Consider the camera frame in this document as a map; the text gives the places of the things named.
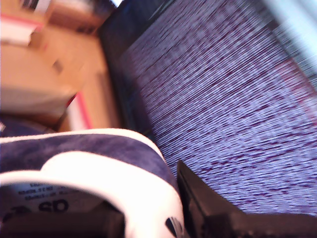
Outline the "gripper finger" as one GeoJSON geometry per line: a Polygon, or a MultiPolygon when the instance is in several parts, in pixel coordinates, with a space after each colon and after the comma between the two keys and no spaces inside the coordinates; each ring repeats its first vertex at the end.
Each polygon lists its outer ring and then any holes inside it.
{"type": "Polygon", "coordinates": [[[211,189],[183,161],[177,163],[177,183],[190,238],[236,238],[230,215],[242,211],[211,189]]]}
{"type": "Polygon", "coordinates": [[[108,202],[102,202],[86,214],[84,238],[123,238],[124,215],[108,202]]]}

